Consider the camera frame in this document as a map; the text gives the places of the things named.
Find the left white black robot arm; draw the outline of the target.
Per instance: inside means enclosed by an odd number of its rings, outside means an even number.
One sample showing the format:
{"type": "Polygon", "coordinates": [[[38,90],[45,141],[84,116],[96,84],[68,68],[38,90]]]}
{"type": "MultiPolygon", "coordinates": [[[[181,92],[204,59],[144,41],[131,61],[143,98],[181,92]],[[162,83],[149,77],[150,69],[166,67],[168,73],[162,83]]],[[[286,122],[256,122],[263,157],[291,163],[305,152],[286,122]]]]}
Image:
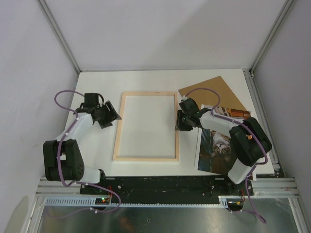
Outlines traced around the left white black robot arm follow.
{"type": "Polygon", "coordinates": [[[112,126],[121,117],[110,101],[104,101],[99,93],[78,95],[84,101],[73,112],[74,119],[64,131],[51,141],[43,144],[44,169],[48,181],[61,182],[70,186],[74,182],[90,183],[90,188],[97,194],[107,190],[104,171],[85,166],[79,149],[79,143],[87,131],[97,123],[102,129],[112,126]]]}

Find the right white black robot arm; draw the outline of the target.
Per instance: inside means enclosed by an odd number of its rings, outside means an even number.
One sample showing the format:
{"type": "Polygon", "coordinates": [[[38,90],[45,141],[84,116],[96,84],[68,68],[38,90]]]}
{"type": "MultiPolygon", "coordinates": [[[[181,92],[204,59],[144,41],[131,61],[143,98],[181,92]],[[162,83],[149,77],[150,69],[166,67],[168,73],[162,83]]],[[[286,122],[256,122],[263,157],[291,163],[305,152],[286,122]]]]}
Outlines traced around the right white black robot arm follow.
{"type": "Polygon", "coordinates": [[[256,166],[268,163],[267,153],[272,144],[257,119],[236,119],[214,112],[215,107],[199,109],[196,102],[182,97],[177,111],[176,131],[201,131],[220,133],[229,138],[229,146],[237,159],[228,171],[229,180],[224,182],[224,189],[230,195],[237,194],[245,178],[249,177],[256,166]]]}

